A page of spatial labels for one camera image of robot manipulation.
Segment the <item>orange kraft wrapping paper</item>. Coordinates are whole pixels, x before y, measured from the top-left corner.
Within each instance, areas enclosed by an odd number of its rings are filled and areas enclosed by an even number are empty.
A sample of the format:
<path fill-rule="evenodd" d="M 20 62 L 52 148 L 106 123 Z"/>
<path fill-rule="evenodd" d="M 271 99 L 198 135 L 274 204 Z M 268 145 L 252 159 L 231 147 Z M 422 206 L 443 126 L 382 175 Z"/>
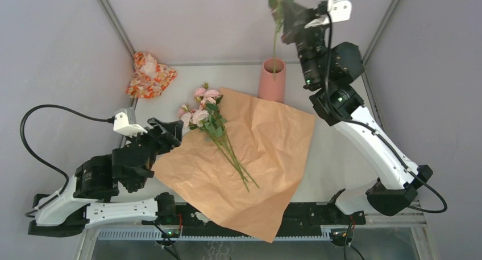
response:
<path fill-rule="evenodd" d="M 227 135 L 253 181 L 244 185 L 199 130 L 189 131 L 152 169 L 159 181 L 212 222 L 272 242 L 303 178 L 315 116 L 227 88 L 220 93 Z"/>

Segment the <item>pink flower stem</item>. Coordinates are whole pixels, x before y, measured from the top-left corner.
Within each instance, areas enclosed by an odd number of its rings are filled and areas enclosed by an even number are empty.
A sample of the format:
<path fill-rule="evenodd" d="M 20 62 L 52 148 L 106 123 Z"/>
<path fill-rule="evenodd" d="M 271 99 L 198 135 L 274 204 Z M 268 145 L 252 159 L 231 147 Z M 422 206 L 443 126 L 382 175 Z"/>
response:
<path fill-rule="evenodd" d="M 239 177 L 247 190 L 249 182 L 255 182 L 252 177 L 245 175 L 245 168 L 235 156 L 234 149 L 228 139 L 225 128 L 225 119 L 221 116 L 215 105 L 208 105 L 206 109 L 198 109 L 191 117 L 189 128 L 200 129 L 214 143 L 217 150 L 223 155 L 227 162 L 239 174 Z"/>
<path fill-rule="evenodd" d="M 275 32 L 273 37 L 273 53 L 272 53 L 272 62 L 273 62 L 273 80 L 276 80 L 276 73 L 280 71 L 280 68 L 276 66 L 276 48 L 277 48 L 277 37 L 282 29 L 282 23 L 284 21 L 284 10 L 282 6 L 283 1 L 291 1 L 294 0 L 268 0 L 268 7 L 271 11 L 271 15 L 273 20 L 275 21 Z"/>
<path fill-rule="evenodd" d="M 199 108 L 197 108 L 197 109 L 191 108 L 188 104 L 184 104 L 180 107 L 179 119 L 183 122 L 183 126 L 184 126 L 185 129 L 191 130 L 189 128 L 189 124 L 191 123 L 191 117 L 192 117 L 194 112 L 196 112 L 198 109 L 206 109 L 206 107 L 208 105 L 215 105 L 217 107 L 217 109 L 219 110 L 220 114 L 221 114 L 221 110 L 219 108 L 220 103 L 221 103 L 221 97 L 219 97 L 219 98 L 210 97 L 210 98 L 203 99 L 200 103 Z"/>
<path fill-rule="evenodd" d="M 221 115 L 219 107 L 222 99 L 223 95 L 218 90 L 209 88 L 208 83 L 204 83 L 200 88 L 196 89 L 194 100 L 199 104 L 199 107 L 189 111 L 191 116 L 187 127 L 191 130 L 198 129 L 207 135 L 223 157 L 239 174 L 247 191 L 250 190 L 248 183 L 252 183 L 256 188 L 259 188 L 257 181 L 235 154 L 234 147 L 227 134 L 227 119 Z"/>

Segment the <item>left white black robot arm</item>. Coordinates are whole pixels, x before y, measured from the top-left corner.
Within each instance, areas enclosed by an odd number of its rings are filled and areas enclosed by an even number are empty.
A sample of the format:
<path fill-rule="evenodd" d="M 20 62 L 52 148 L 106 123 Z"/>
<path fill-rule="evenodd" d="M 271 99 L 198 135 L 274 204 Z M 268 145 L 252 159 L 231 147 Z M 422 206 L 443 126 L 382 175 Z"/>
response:
<path fill-rule="evenodd" d="M 113 130 L 126 137 L 127 144 L 111 154 L 94 156 L 80 165 L 67 185 L 51 195 L 34 197 L 34 219 L 28 234 L 44 237 L 76 236 L 84 229 L 119 222 L 141 221 L 146 225 L 173 223 L 178 215 L 174 196 L 163 192 L 129 202 L 111 202 L 119 188 L 129 193 L 144 188 L 154 176 L 158 155 L 180 146 L 182 121 L 162 122 L 150 118 L 148 127 L 116 116 Z"/>

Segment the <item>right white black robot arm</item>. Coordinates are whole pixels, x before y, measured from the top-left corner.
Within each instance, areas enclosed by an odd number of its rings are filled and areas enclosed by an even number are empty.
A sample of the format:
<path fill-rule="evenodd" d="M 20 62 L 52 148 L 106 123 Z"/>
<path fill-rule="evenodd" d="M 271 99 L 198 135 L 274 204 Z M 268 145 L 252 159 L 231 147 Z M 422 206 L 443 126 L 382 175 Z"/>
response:
<path fill-rule="evenodd" d="M 364 65 L 357 45 L 343 42 L 332 46 L 334 6 L 321 2 L 309 9 L 282 0 L 280 7 L 282 41 L 296 46 L 313 109 L 357 147 L 377 175 L 373 184 L 335 194 L 329 218 L 342 224 L 358 211 L 374 209 L 394 216 L 411 208 L 418 189 L 427 187 L 433 171 L 411 161 L 393 144 L 352 87 Z"/>

